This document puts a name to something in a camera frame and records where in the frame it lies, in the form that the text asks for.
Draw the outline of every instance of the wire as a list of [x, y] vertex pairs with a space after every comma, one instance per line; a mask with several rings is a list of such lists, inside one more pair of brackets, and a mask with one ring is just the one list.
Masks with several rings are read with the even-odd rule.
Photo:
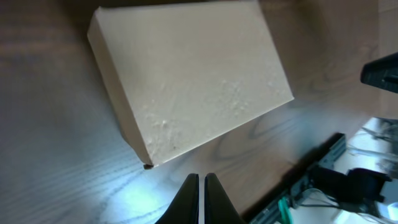
[[390, 131], [391, 129], [398, 128], [398, 124], [392, 124], [386, 128], [384, 128], [381, 133], [385, 133], [386, 131]]
[[319, 193], [323, 194], [327, 199], [331, 200], [332, 202], [337, 202], [336, 199], [334, 199], [333, 197], [331, 197], [331, 196], [329, 196], [329, 195], [323, 193], [323, 191], [321, 191], [321, 190], [319, 190], [319, 189], [316, 189], [316, 188], [306, 189], [306, 190], [304, 190], [303, 192], [301, 192], [301, 194], [303, 195], [305, 192], [307, 192], [307, 191], [309, 191], [309, 190], [312, 190], [312, 191], [314, 191], [314, 192], [319, 192]]
[[303, 206], [303, 207], [318, 207], [318, 208], [340, 208], [337, 205], [302, 205], [301, 204], [300, 206]]
[[366, 131], [368, 134], [370, 134], [371, 136], [373, 136], [375, 139], [381, 139], [390, 143], [395, 143], [394, 140], [392, 140], [390, 137], [385, 136], [383, 133], [377, 133], [375, 131], [372, 131], [368, 128], [361, 128], [363, 131]]
[[363, 219], [365, 219], [366, 221], [371, 222], [371, 223], [381, 223], [381, 224], [385, 224], [384, 222], [381, 222], [381, 221], [377, 220], [376, 218], [371, 217], [371, 216], [369, 216], [369, 215], [360, 214], [360, 213], [357, 213], [357, 215], [359, 215], [360, 217], [362, 217]]

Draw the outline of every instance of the cardboard box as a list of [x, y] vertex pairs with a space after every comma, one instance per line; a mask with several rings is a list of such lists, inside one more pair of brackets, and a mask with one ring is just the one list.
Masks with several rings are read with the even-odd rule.
[[148, 165], [293, 100], [256, 1], [99, 8], [88, 38], [124, 138]]

